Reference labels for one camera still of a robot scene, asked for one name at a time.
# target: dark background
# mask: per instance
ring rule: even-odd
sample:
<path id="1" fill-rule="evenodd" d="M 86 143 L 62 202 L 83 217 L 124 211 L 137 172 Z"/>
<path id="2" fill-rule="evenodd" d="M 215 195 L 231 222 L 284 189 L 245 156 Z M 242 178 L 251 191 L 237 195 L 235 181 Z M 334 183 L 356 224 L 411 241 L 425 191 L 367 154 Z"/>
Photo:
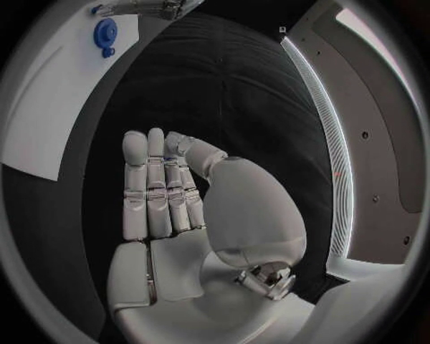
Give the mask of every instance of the dark background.
<path id="1" fill-rule="evenodd" d="M 23 33 L 31 26 L 31 22 L 41 13 L 51 1 L 13 1 L 8 3 L 7 13 L 0 23 L 0 37 L 2 42 L 0 65 L 13 51 L 14 46 Z M 201 11 L 208 14 L 222 16 L 226 19 L 247 25 L 257 31 L 279 40 L 279 27 L 292 26 L 312 5 L 309 0 L 206 0 Z M 417 50 L 424 60 L 429 61 L 430 50 L 430 3 L 419 0 L 383 0 L 381 1 L 391 15 L 398 21 L 404 31 L 410 36 Z M 7 287 L 3 279 L 1 291 L 4 298 L 3 309 L 7 319 L 4 320 L 2 335 L 10 336 L 15 341 L 30 340 L 33 343 L 47 343 L 48 340 L 33 325 L 13 292 Z M 430 288 L 430 278 L 421 288 L 420 294 L 413 301 L 410 308 L 402 315 L 396 326 L 382 341 L 382 343 L 430 343 L 430 307 L 426 291 Z"/>

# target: blue knob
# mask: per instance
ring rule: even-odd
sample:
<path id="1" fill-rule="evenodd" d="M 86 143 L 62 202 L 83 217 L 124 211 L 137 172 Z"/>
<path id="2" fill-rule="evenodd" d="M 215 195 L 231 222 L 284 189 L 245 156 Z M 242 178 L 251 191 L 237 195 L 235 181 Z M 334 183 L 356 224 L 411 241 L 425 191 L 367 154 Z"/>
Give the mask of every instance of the blue knob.
<path id="1" fill-rule="evenodd" d="M 111 47 L 118 35 L 118 27 L 111 18 L 103 19 L 94 29 L 94 42 L 101 48 Z"/>

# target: black fabric backdrop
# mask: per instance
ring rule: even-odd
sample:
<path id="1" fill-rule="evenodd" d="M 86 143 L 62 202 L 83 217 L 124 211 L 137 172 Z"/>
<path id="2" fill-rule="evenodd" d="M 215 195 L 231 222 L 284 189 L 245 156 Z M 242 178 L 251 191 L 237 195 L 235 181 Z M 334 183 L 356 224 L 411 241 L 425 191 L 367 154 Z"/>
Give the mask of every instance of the black fabric backdrop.
<path id="1" fill-rule="evenodd" d="M 323 128 L 305 84 L 276 41 L 196 12 L 165 30 L 137 58 L 92 143 L 83 226 L 102 299 L 110 259 L 121 243 L 123 134 L 152 127 L 206 140 L 275 176 L 296 202 L 307 230 L 295 292 L 316 302 L 339 283 L 325 273 L 332 179 Z M 197 184 L 204 195 L 206 183 Z"/>

